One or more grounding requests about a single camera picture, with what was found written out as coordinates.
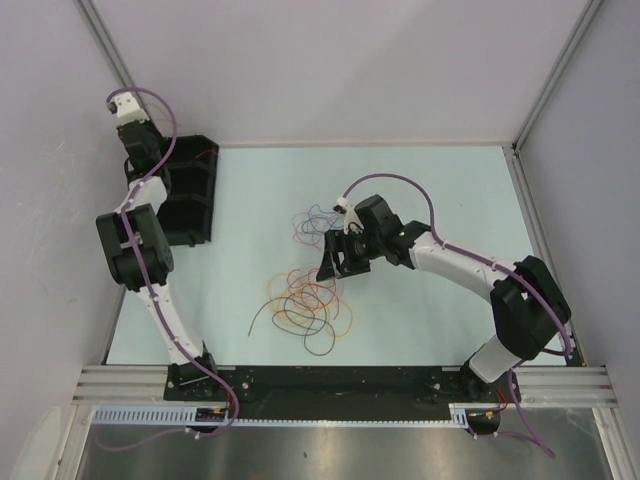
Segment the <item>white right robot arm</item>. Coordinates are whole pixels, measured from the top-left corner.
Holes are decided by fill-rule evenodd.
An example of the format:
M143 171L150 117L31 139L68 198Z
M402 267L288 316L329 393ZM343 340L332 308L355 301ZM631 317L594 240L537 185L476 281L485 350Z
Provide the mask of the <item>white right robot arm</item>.
M437 240L430 225L403 223L379 195L355 206L341 198L334 210L343 215L344 225L324 234L317 281L367 273L373 260L383 258L394 266L439 275L490 304L495 334L459 374L462 395L473 401L486 400L503 374L535 359L570 320L563 293L535 256L502 264Z

